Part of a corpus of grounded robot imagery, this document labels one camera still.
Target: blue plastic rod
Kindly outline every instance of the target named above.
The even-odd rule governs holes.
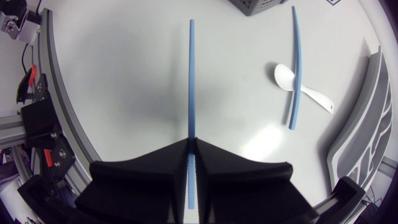
[[[290,115],[289,129],[294,130],[296,126],[297,113],[299,112],[300,93],[301,93],[301,45],[300,45],[300,31],[299,23],[297,22],[296,8],[292,7],[293,10],[293,22],[294,22],[294,44],[296,53],[296,71],[294,78],[294,96],[293,96],[293,108],[292,114]]]
[[[195,39],[193,19],[189,30],[189,79],[188,79],[188,208],[195,208]]]

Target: white plastic spoon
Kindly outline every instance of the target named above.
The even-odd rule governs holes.
[[[281,87],[281,89],[286,91],[293,91],[294,89],[294,73],[286,65],[279,64],[275,68],[275,81]],[[335,110],[335,104],[325,95],[311,90],[303,85],[301,85],[301,91],[315,100],[319,105],[324,107],[329,113],[333,113]]]

